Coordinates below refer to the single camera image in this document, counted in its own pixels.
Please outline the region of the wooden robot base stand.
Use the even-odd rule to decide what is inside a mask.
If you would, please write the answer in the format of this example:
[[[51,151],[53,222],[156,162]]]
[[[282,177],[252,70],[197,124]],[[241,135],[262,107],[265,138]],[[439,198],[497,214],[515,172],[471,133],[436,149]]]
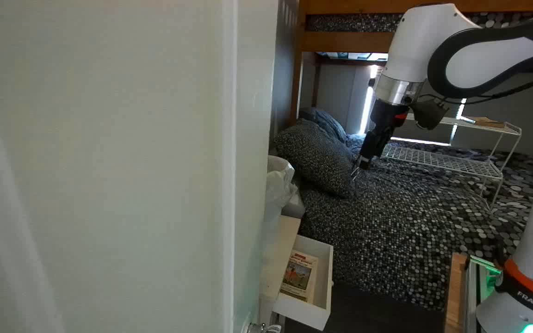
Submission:
[[[493,294],[499,277],[500,270],[486,259],[452,255],[445,333],[486,333],[476,310]]]

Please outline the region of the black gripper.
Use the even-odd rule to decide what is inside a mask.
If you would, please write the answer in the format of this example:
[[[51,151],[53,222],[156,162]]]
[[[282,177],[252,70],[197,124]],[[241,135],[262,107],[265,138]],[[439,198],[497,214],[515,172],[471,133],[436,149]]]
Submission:
[[[400,127],[408,118],[410,107],[391,105],[384,100],[376,100],[371,118],[365,140],[360,149],[360,162],[352,168],[350,179],[358,179],[362,172],[369,168],[369,162],[375,157],[380,157],[386,144],[391,140],[397,127]]]

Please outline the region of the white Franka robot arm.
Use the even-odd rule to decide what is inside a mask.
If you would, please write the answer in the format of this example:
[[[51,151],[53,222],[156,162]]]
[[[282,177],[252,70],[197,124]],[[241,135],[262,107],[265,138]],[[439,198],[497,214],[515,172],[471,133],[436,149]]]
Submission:
[[[482,96],[533,68],[533,18],[482,27],[452,3],[417,5],[402,14],[389,63],[376,79],[375,109],[358,162],[382,153],[415,107],[415,87],[430,83],[445,98]],[[504,262],[502,281],[478,305],[486,333],[533,333],[533,205],[523,240]]]

